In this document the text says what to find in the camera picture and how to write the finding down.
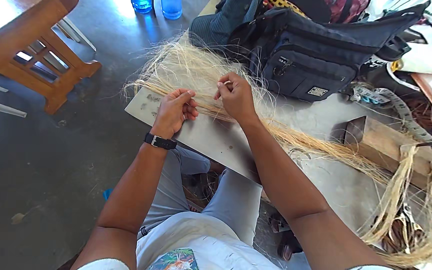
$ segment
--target gray pants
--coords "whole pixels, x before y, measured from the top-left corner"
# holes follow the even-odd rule
[[[207,173],[209,167],[207,158],[190,150],[177,146],[168,151],[156,195],[141,226],[145,227],[143,231],[150,231],[174,214],[189,211],[181,175]],[[216,193],[202,214],[221,220],[252,247],[263,187],[230,169],[225,169],[219,179]]]

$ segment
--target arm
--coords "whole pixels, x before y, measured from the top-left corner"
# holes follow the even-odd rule
[[[177,89],[161,101],[151,134],[170,139],[185,119],[198,116],[194,91]],[[103,258],[136,269],[136,237],[154,199],[167,150],[144,143],[117,183],[71,270]]]
[[[385,265],[333,212],[323,195],[291,160],[259,120],[248,82],[228,73],[218,82],[229,115],[243,129],[264,190],[289,223],[312,269]]]

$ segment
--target watch buckle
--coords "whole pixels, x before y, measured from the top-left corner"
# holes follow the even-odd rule
[[[153,141],[151,141],[151,145],[154,146],[154,147],[158,147],[158,146],[155,145],[156,138],[160,138],[161,139],[161,137],[154,135]]]

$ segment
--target red cloth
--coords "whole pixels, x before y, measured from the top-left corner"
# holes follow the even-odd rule
[[[326,4],[331,9],[331,21],[332,23],[335,23],[339,20],[339,16],[341,15],[341,12],[343,11],[344,5],[346,4],[346,1],[351,0],[324,0]],[[344,23],[348,23],[351,21],[355,16],[358,16],[365,10],[369,5],[369,0],[352,0],[351,7],[349,8],[349,15],[348,17],[343,21]]]

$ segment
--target left hand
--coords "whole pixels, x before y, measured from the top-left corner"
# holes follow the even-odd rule
[[[198,103],[192,97],[193,90],[179,88],[164,96],[157,111],[151,134],[163,139],[171,139],[181,129],[186,119],[196,120],[199,115]]]

